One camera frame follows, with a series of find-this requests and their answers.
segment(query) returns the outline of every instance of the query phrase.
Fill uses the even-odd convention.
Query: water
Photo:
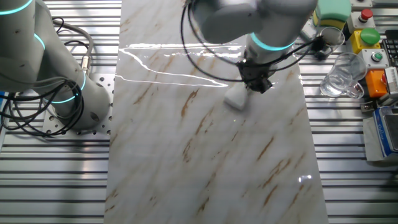
[[[343,70],[335,69],[331,74],[327,75],[321,82],[321,92],[330,97],[340,96],[352,82],[350,74]]]

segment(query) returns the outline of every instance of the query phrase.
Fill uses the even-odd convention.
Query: orange box
[[[373,69],[368,71],[365,79],[371,98],[380,98],[387,93],[387,85],[381,80],[384,72],[384,69]]]

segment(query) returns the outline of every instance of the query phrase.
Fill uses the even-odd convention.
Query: white marble surface
[[[234,84],[186,59],[181,11],[123,1],[104,223],[328,223],[298,66],[236,111],[223,103]],[[238,77],[186,37],[202,68]],[[213,49],[238,60],[244,43]]]

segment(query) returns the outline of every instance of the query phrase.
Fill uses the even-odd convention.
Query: red button
[[[362,19],[368,20],[368,19],[372,18],[372,16],[373,16],[372,10],[370,10],[370,9],[362,10],[362,13],[361,13]]]
[[[387,79],[386,79],[386,74],[385,73],[381,77],[381,82],[384,83],[384,84],[387,84]]]

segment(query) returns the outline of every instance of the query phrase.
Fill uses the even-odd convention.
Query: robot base
[[[111,102],[113,102],[114,75],[94,73],[91,74],[90,77],[94,82],[98,82],[104,86],[105,90],[109,94]],[[104,120],[102,120],[102,122],[100,122],[99,125],[95,126],[91,130],[81,130],[81,131],[69,130],[64,135],[55,136],[54,138],[46,138],[46,140],[65,141],[67,139],[72,141],[87,141],[87,140],[109,141],[111,138],[112,110],[113,107],[111,106]],[[56,132],[61,127],[63,127],[61,121],[59,121],[57,118],[54,118],[48,111],[46,111],[44,116],[43,131]]]

